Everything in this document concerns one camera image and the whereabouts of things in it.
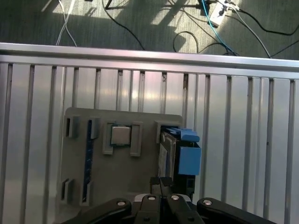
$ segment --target metal frame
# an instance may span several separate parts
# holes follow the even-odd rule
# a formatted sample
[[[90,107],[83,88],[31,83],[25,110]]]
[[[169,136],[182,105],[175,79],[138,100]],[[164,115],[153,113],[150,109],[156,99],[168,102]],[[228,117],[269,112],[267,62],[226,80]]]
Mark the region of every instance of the metal frame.
[[[0,43],[0,61],[234,76],[243,76],[245,72],[248,77],[299,78],[296,74],[299,61],[152,51]]]
[[[181,115],[202,137],[195,200],[299,219],[299,61],[0,43],[0,224],[53,219],[71,106]]]

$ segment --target blue plastic part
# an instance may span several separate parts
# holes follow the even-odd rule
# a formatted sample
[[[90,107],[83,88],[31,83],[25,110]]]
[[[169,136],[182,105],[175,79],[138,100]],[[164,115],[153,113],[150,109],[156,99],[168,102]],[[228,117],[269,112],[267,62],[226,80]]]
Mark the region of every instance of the blue plastic part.
[[[199,142],[199,136],[192,130],[181,130],[181,140],[190,142]]]
[[[86,198],[87,197],[87,187],[91,181],[91,176],[92,176],[93,141],[94,141],[94,139],[91,138],[92,125],[93,125],[93,122],[91,120],[89,120],[88,125],[87,125],[82,202],[87,201],[87,198]]]
[[[178,174],[198,175],[201,163],[201,148],[181,147]]]
[[[170,127],[167,129],[171,134],[181,135],[182,141],[199,142],[200,138],[196,132],[190,128]]]

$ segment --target silver screw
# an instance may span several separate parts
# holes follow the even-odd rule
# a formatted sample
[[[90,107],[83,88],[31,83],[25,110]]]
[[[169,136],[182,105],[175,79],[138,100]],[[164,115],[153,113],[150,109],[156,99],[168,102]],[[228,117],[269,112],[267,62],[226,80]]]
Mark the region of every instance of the silver screw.
[[[173,196],[171,196],[171,198],[175,201],[179,199],[179,197],[177,195],[173,195]]]
[[[125,205],[125,204],[126,204],[125,202],[118,202],[118,203],[117,203],[118,206],[123,206],[123,205]]]
[[[204,200],[204,204],[205,204],[205,205],[211,205],[211,204],[212,204],[212,202],[211,202],[211,201],[209,201],[209,200]]]

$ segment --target metal slat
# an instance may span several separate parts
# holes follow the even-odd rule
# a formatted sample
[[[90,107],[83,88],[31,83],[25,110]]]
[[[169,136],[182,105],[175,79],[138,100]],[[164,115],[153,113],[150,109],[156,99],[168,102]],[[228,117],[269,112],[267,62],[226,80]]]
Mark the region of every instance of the metal slat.
[[[208,112],[207,98],[209,93],[206,90],[209,89],[209,77],[205,75],[197,75],[197,96],[196,96],[196,108],[195,108],[195,119],[194,119],[194,130],[200,136],[199,146],[202,151],[201,168],[198,176],[195,177],[195,189],[193,195],[193,202],[196,203],[199,199],[203,198],[205,191],[204,180],[206,175],[206,147],[204,143],[204,121],[208,120],[205,112]]]
[[[130,105],[130,82],[131,71],[124,70],[122,72],[122,85],[120,89],[120,110],[129,111]]]
[[[130,111],[138,112],[140,72],[133,71],[130,89]]]
[[[143,112],[161,112],[162,73],[145,72]]]
[[[197,75],[189,74],[188,76],[188,92],[187,92],[187,111],[186,111],[186,127],[194,129],[195,118],[195,102],[196,102],[196,87]]]
[[[290,204],[290,222],[291,224],[297,223],[299,220],[299,80],[295,80],[295,94],[294,94],[294,131],[293,131],[293,147],[292,147],[292,166],[291,166],[291,178],[292,188],[291,197],[287,198]]]
[[[257,135],[256,191],[254,214],[263,216],[265,163],[267,146],[267,121],[269,104],[269,79],[262,78],[260,83],[259,118]]]
[[[3,218],[12,66],[0,64],[0,224]]]
[[[166,83],[166,114],[181,115],[183,112],[184,74],[167,73]]]
[[[26,224],[42,223],[51,73],[51,66],[35,67],[28,163]]]
[[[100,72],[99,109],[116,110],[118,70],[102,69]]]
[[[67,108],[75,106],[73,105],[73,85],[74,85],[74,68],[65,68],[65,87],[64,87],[64,110],[63,114]]]
[[[260,99],[260,83],[261,80],[259,78],[252,79],[252,98],[251,98],[251,118],[250,118],[250,145],[249,145],[249,163],[248,163],[248,182],[244,184],[247,187],[247,191],[245,192],[247,195],[247,199],[245,209],[251,213],[254,213],[255,206],[255,195],[256,195],[256,179],[257,176],[257,168],[256,165],[258,163],[257,151],[258,151],[258,125],[259,125],[259,99]]]
[[[51,148],[50,148],[50,173],[49,173],[49,201],[47,212],[47,223],[52,224],[55,220],[56,210],[56,189],[58,168],[60,164],[60,151],[62,140],[62,120],[63,120],[63,102],[64,102],[64,84],[65,84],[65,68],[57,67],[54,95],[53,95],[53,109],[52,109],[52,125],[51,125]]]
[[[220,200],[227,77],[211,75],[205,196]]]
[[[232,77],[228,148],[227,203],[242,207],[248,79]]]
[[[79,68],[76,107],[93,108],[96,69]]]
[[[2,220],[4,224],[19,223],[20,219],[29,72],[29,65],[13,65]]]
[[[284,222],[290,81],[274,79],[272,142],[270,143],[269,220]]]

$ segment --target black component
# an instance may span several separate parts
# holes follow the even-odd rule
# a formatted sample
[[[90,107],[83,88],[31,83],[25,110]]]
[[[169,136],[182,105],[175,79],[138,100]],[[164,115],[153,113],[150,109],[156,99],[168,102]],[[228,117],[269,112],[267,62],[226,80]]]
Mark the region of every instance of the black component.
[[[146,195],[142,199],[134,224],[159,224],[160,223],[161,198],[158,195]]]
[[[166,198],[172,216],[169,223],[205,224],[197,211],[193,211],[181,195],[169,195]]]
[[[275,224],[213,198],[200,199],[197,202],[197,211],[201,216],[208,217],[210,223]]]
[[[296,27],[296,29],[295,29],[293,32],[291,32],[291,33],[283,33],[283,32],[279,32],[279,31],[268,30],[268,29],[265,29],[265,28],[261,25],[261,23],[260,23],[260,22],[259,22],[253,15],[251,15],[250,13],[248,13],[248,12],[242,10],[242,9],[240,9],[239,11],[240,11],[241,13],[244,13],[244,14],[250,16],[250,17],[251,17],[251,18],[252,18],[252,19],[259,25],[259,27],[260,27],[263,31],[265,31],[265,32],[267,32],[267,33],[279,34],[279,35],[284,35],[284,36],[292,36],[292,35],[294,35],[294,33],[296,33],[297,30],[299,29],[299,24],[298,24],[298,26]]]
[[[170,188],[169,178],[151,178],[152,186],[164,184]],[[138,195],[131,203],[113,199],[61,224],[275,224],[213,198],[203,198],[192,204],[186,195]]]
[[[77,216],[61,224],[110,224],[129,215],[131,202],[127,199],[116,198],[88,211],[80,212]]]

